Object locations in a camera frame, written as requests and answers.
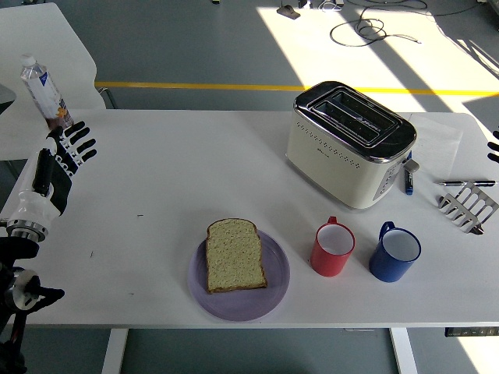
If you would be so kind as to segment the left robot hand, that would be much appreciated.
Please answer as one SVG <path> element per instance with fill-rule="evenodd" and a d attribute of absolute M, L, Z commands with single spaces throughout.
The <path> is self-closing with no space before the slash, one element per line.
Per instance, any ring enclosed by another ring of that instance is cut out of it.
<path fill-rule="evenodd" d="M 48 230 L 67 207 L 74 175 L 97 155 L 95 144 L 85 122 L 50 131 L 28 162 L 19 189 L 19 205 L 8 226 L 28 224 Z"/>

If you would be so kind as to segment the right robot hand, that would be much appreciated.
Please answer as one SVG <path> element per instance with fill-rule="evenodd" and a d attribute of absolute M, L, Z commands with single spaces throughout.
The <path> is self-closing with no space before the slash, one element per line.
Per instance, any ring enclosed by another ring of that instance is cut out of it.
<path fill-rule="evenodd" d="M 499 131 L 498 130 L 494 130 L 492 132 L 492 136 L 494 137 L 494 141 L 488 141 L 487 142 L 487 147 L 489 148 L 489 153 L 487 154 L 487 157 L 489 160 L 495 162 L 495 163 L 499 163 L 499 143 L 498 143 L 498 140 L 499 140 Z"/>

